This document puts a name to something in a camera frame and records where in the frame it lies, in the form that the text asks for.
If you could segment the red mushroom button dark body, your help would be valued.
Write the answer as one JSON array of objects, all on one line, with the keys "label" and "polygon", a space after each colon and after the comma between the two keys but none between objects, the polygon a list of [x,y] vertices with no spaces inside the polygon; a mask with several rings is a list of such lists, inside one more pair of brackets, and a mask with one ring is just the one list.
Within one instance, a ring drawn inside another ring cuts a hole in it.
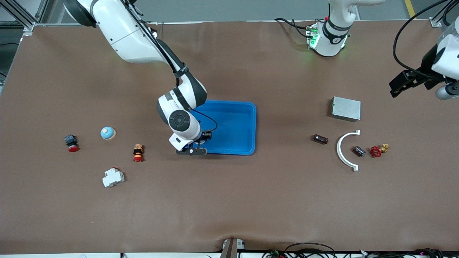
[{"label": "red mushroom button dark body", "polygon": [[65,137],[65,143],[68,146],[69,152],[77,152],[79,150],[78,140],[73,134],[69,134]]}]

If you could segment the brown table mat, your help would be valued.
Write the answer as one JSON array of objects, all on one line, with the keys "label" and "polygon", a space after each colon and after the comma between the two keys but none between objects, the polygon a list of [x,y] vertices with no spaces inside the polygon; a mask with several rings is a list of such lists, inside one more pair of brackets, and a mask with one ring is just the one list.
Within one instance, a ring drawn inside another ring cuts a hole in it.
[{"label": "brown table mat", "polygon": [[[459,250],[459,98],[422,85],[391,97],[402,23],[356,22],[333,58],[276,22],[165,25],[160,38],[208,98],[257,108],[253,154],[201,157],[177,155],[156,113],[175,85],[168,65],[125,62],[96,28],[35,28],[0,95],[0,254],[211,252],[231,237]],[[334,96],[360,101],[361,120],[333,118]],[[104,127],[116,136],[102,139]],[[341,145],[354,172],[336,144],[358,129]],[[113,167],[125,181],[105,188]]]}]

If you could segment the white curved bracket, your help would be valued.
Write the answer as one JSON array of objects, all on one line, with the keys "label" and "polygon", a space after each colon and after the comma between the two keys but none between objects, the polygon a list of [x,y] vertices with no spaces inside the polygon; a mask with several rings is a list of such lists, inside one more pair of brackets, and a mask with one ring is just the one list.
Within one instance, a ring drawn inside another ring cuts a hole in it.
[{"label": "white curved bracket", "polygon": [[351,135],[360,135],[360,130],[355,130],[353,132],[349,132],[349,133],[346,133],[344,134],[342,137],[340,137],[340,139],[338,139],[338,142],[336,144],[336,152],[337,152],[337,155],[339,157],[339,159],[348,167],[352,168],[352,170],[354,172],[357,172],[359,171],[359,166],[357,164],[354,164],[354,163],[351,163],[348,159],[346,159],[346,157],[343,155],[342,153],[342,148],[341,148],[341,145],[342,145],[342,142],[343,140],[346,138],[346,137],[349,137]]}]

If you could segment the white circuit breaker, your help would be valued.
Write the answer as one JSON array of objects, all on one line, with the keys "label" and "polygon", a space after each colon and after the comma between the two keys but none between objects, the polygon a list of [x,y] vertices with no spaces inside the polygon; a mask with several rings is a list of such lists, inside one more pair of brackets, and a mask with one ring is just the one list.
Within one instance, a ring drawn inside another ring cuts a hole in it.
[{"label": "white circuit breaker", "polygon": [[118,183],[125,181],[124,174],[118,168],[110,168],[104,172],[102,183],[105,188],[111,188],[116,186]]}]

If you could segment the red handwheel brass valve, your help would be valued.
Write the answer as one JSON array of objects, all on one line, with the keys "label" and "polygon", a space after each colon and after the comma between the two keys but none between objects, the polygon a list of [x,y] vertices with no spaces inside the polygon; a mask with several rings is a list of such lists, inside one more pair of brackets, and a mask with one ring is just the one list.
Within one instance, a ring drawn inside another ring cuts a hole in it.
[{"label": "red handwheel brass valve", "polygon": [[370,150],[370,155],[372,157],[381,157],[382,154],[388,152],[388,149],[389,149],[389,145],[388,144],[382,144],[382,145],[378,145],[378,146],[373,146],[369,150]]}]

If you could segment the blue plastic tray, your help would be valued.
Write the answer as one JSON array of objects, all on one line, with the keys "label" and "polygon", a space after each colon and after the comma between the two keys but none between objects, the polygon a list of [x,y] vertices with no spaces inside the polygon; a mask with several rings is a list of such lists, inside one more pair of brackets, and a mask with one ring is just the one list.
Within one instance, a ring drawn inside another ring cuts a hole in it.
[{"label": "blue plastic tray", "polygon": [[251,102],[207,100],[191,112],[212,139],[201,145],[209,154],[251,155],[255,151],[257,108]]}]

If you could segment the aluminium frame profile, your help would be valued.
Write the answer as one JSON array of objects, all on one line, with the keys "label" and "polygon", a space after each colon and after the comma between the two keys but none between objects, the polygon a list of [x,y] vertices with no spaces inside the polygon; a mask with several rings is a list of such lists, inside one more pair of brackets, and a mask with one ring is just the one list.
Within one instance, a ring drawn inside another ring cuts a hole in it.
[{"label": "aluminium frame profile", "polygon": [[0,5],[24,26],[23,36],[31,36],[37,20],[16,0],[0,0]]},{"label": "aluminium frame profile", "polygon": [[456,14],[456,10],[459,11],[459,0],[449,0],[433,17],[429,18],[431,25],[441,28],[448,27],[459,16],[459,14]]}]

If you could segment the grey perforated metal box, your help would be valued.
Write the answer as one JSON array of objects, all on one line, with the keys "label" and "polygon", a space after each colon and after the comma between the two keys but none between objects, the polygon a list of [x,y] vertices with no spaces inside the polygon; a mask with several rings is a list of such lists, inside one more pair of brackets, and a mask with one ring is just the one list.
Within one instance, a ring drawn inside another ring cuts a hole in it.
[{"label": "grey perforated metal box", "polygon": [[331,116],[348,122],[361,120],[361,102],[334,96],[331,99]]}]

